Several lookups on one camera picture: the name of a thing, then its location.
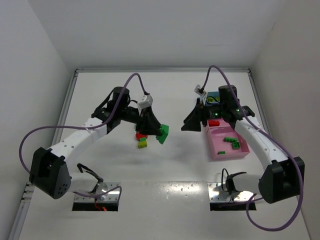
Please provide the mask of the red square lego brick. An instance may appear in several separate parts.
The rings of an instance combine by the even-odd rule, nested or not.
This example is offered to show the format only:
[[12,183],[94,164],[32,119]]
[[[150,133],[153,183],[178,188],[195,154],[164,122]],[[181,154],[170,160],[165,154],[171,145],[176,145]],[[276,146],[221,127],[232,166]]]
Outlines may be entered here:
[[208,120],[208,125],[210,127],[218,127],[220,125],[220,122],[218,120],[210,119]]

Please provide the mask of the red round lego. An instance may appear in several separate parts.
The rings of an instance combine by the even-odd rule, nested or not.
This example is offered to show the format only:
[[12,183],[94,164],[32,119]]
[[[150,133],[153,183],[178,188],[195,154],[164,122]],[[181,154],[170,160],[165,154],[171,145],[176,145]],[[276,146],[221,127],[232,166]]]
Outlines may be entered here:
[[147,138],[148,138],[148,135],[141,134],[141,133],[137,132],[137,133],[135,134],[135,138],[136,138],[138,141],[140,141],[140,139],[143,139],[143,138],[147,139]]

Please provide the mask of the yellow-green lego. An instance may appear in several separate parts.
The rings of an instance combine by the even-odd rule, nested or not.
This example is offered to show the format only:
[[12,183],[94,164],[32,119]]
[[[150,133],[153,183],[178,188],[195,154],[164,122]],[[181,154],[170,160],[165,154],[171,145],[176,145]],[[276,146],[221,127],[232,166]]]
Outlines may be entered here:
[[206,99],[206,101],[207,101],[208,103],[214,103],[214,102],[216,102],[216,100],[215,100],[214,97],[208,97],[208,98]]

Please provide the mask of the green purple lego stack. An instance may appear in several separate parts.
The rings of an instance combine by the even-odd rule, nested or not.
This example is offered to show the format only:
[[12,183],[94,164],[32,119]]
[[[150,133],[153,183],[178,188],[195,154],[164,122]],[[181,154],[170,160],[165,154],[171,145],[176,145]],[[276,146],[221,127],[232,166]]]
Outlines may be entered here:
[[156,136],[156,140],[163,145],[169,135],[169,126],[162,124],[159,130],[160,130],[160,135]]

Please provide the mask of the yellow-green lego brick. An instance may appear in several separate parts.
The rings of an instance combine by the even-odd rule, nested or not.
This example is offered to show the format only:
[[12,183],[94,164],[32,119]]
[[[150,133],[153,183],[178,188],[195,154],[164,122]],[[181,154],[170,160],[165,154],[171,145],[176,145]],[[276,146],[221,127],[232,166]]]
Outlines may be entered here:
[[139,139],[138,148],[146,148],[148,146],[147,139],[145,137],[142,137]]

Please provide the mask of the green lego plate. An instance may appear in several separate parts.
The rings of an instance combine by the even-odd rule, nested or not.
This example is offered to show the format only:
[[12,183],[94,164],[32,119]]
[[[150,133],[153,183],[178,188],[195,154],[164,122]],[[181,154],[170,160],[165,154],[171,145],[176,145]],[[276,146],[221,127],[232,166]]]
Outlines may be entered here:
[[233,137],[224,137],[223,141],[227,143],[236,143],[238,142],[238,139]]

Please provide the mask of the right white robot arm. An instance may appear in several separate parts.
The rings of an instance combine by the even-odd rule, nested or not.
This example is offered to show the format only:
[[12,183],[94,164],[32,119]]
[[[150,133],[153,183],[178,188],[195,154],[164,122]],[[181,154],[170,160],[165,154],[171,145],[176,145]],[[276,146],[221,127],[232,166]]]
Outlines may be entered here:
[[239,134],[258,157],[263,174],[246,172],[230,174],[225,181],[227,192],[249,191],[261,195],[273,204],[301,193],[304,183],[305,163],[300,157],[290,159],[288,155],[259,126],[255,113],[246,105],[239,105],[234,85],[218,88],[219,103],[206,104],[207,93],[199,85],[194,90],[199,97],[191,113],[183,121],[182,131],[199,132],[211,119],[221,118]]

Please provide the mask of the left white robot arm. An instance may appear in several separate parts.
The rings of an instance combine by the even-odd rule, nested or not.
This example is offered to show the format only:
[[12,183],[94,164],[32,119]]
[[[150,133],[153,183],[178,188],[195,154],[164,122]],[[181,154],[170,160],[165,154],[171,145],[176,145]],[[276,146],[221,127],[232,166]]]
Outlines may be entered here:
[[[115,87],[80,129],[59,143],[34,152],[29,181],[53,199],[67,192],[100,196],[104,192],[104,179],[84,164],[76,163],[81,153],[122,121],[135,124],[138,133],[157,139],[163,133],[153,113],[153,98],[149,93],[144,94],[136,107],[130,106],[130,102],[130,91]],[[74,164],[78,171],[71,173],[69,167]]]

